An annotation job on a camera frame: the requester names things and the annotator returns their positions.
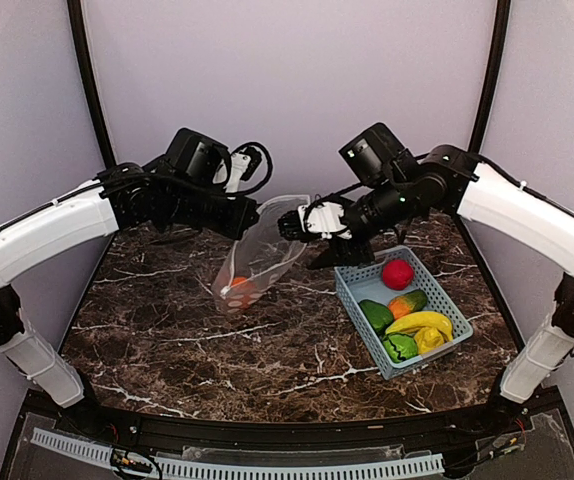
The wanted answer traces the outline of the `clear dotted zip top bag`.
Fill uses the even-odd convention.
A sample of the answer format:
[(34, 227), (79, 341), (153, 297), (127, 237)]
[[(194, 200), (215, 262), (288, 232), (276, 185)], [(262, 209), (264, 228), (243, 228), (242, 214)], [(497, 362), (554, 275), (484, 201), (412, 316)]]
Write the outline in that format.
[[(282, 195), (267, 200), (258, 208), (259, 220), (240, 240), (234, 242), (211, 291), (218, 311), (239, 314), (256, 303), (305, 251), (306, 245), (281, 237), (278, 220), (300, 205), (308, 205), (308, 195)], [(255, 291), (250, 295), (233, 295), (230, 285), (234, 277), (250, 279)]]

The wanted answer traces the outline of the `orange toy orange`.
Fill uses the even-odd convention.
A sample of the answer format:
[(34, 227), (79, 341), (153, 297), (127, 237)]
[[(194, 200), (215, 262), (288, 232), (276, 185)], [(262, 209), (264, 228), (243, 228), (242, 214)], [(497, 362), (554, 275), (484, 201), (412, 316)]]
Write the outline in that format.
[(255, 289), (253, 282), (244, 276), (234, 277), (230, 285), (233, 295), (250, 295)]

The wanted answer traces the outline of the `red toy apple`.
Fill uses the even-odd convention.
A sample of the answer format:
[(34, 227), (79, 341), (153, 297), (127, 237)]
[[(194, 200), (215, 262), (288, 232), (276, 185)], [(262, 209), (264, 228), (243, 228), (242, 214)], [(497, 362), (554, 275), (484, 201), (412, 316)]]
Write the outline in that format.
[(406, 289), (413, 281), (415, 272), (408, 262), (402, 259), (389, 261), (383, 266), (383, 284), (395, 291)]

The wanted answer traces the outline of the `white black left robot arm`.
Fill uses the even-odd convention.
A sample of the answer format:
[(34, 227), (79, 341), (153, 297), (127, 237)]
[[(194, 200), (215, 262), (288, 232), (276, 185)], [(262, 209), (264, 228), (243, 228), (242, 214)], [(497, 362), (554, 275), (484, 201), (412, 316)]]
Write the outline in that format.
[(163, 232), (173, 225), (242, 238), (258, 220), (252, 194), (267, 184), (249, 181), (259, 166), (273, 172), (258, 142), (235, 149), (188, 128), (167, 150), (143, 166), (122, 163), (74, 190), (0, 225), (0, 353), (44, 390), (87, 436), (108, 427), (107, 412), (91, 389), (31, 324), (14, 280), (91, 240), (149, 223)]

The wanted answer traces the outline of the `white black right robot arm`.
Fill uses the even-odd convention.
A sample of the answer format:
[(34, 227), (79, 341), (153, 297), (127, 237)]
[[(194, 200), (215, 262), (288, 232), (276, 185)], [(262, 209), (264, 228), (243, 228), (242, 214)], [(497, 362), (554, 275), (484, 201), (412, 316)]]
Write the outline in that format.
[(505, 369), (500, 395), (478, 410), (484, 432), (501, 432), (516, 416), (515, 403), (528, 400), (574, 351), (574, 212), (479, 154), (440, 145), (415, 156), (382, 123), (339, 153), (370, 191), (356, 201), (337, 192), (299, 208), (304, 233), (329, 243), (317, 267), (369, 262), (375, 235), (438, 210), (490, 227), (562, 269), (553, 312)]

